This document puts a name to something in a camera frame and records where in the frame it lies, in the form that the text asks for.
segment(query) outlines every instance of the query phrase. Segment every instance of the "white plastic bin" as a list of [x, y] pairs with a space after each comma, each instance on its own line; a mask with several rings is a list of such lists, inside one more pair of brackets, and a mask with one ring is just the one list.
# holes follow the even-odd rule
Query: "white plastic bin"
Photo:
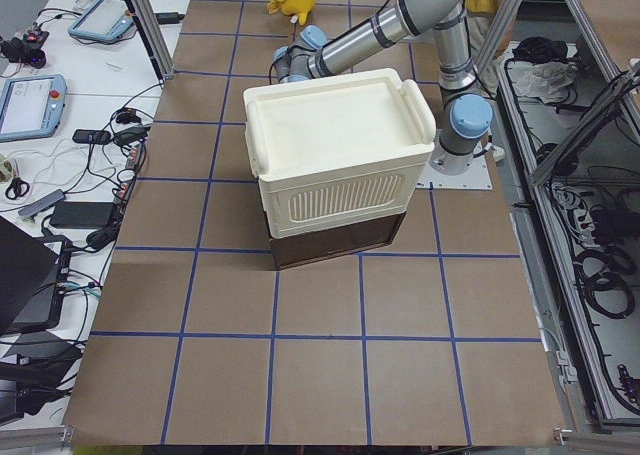
[[406, 210], [436, 126], [392, 69], [244, 92], [253, 174], [274, 238]]

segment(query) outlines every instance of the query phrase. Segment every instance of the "white mounting plate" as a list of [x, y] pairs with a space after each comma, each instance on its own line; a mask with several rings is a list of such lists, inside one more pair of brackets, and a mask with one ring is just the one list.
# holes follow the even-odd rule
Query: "white mounting plate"
[[443, 175], [427, 163], [418, 179], [416, 188], [431, 187], [457, 190], [491, 190], [493, 188], [484, 157], [474, 158], [469, 170], [456, 176]]

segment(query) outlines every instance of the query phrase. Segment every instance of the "device screen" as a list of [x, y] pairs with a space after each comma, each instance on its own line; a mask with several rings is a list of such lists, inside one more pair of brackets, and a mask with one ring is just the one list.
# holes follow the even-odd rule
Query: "device screen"
[[123, 0], [102, 0], [82, 21], [76, 30], [107, 35], [125, 14], [127, 6]]
[[53, 79], [9, 83], [11, 85], [0, 119], [0, 134], [40, 130]]

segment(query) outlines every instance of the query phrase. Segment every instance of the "bin handle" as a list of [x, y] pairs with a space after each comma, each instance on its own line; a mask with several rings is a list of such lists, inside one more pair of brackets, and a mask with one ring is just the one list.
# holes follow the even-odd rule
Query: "bin handle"
[[258, 105], [256, 102], [249, 102], [247, 104], [247, 120], [251, 123], [251, 158], [252, 162], [256, 165], [256, 175], [261, 175], [269, 172], [269, 155], [267, 152], [267, 146], [265, 144], [264, 135], [262, 133], [262, 127], [258, 118]]
[[405, 80], [400, 86], [400, 95], [408, 100], [411, 112], [418, 119], [420, 125], [422, 125], [423, 143], [431, 144], [433, 140], [427, 141], [427, 136], [429, 134], [435, 134], [436, 121], [422, 92], [418, 88], [418, 84], [410, 79]]

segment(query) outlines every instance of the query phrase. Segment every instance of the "white desk surface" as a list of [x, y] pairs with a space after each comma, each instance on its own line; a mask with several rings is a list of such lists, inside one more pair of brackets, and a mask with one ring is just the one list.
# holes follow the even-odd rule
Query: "white desk surface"
[[[73, 9], [76, 0], [49, 0], [47, 7]], [[150, 0], [155, 11], [178, 11], [184, 13], [189, 0]], [[109, 120], [111, 113], [120, 108], [129, 97], [157, 83], [157, 79], [140, 35], [122, 43], [104, 45], [82, 45], [67, 34], [67, 28], [73, 22], [71, 19], [61, 19], [49, 22], [45, 27], [50, 31], [50, 37], [43, 49], [47, 55], [47, 65], [41, 70], [30, 67], [23, 68], [15, 76], [25, 77], [38, 74], [61, 74], [68, 86], [65, 99], [65, 109], [60, 126], [50, 138], [24, 140], [0, 143], [0, 153], [15, 158], [20, 168], [21, 177], [31, 184], [31, 191], [26, 198], [20, 200], [22, 206], [41, 198], [56, 188], [69, 188], [82, 172], [87, 157], [87, 146], [72, 142], [73, 132], [78, 128], [101, 129]], [[162, 27], [162, 33], [170, 53], [173, 53], [181, 25]], [[16, 65], [11, 64], [4, 75], [14, 72]], [[0, 88], [5, 80], [0, 80]], [[160, 89], [156, 88], [139, 97], [129, 106], [139, 108], [151, 115], [155, 113]], [[115, 146], [106, 148], [107, 155], [114, 163], [116, 170], [124, 166], [125, 158]], [[94, 171], [110, 175], [111, 165], [102, 154], [101, 147], [94, 151]], [[100, 179], [87, 176], [77, 187], [78, 190], [88, 189], [100, 182]], [[3, 193], [6, 184], [0, 184]], [[75, 201], [111, 201], [111, 186], [105, 183], [95, 190], [85, 194], [71, 195], [69, 200]], [[14, 208], [10, 202], [0, 196], [0, 210]], [[36, 223], [19, 219], [17, 211], [3, 213], [2, 216], [13, 222], [22, 230], [33, 236], [40, 236], [40, 220]], [[69, 239], [82, 246], [90, 230], [56, 230], [54, 233], [66, 235]], [[98, 277], [109, 255], [109, 248], [97, 254], [77, 254], [71, 259], [71, 268]], [[70, 281], [82, 282], [80, 278], [70, 276]], [[88, 337], [98, 301], [89, 297], [87, 322], [83, 333], [78, 333], [85, 313], [85, 298], [82, 294], [65, 298], [59, 325], [50, 330], [60, 338], [84, 340]], [[5, 338], [3, 341], [13, 341], [17, 337]], [[8, 347], [0, 347], [0, 354]], [[79, 362], [69, 372], [77, 370]], [[37, 415], [26, 415], [22, 420], [0, 427], [2, 430], [16, 430], [22, 428], [41, 428], [57, 426], [62, 419], [68, 405], [68, 397], [47, 404]]]

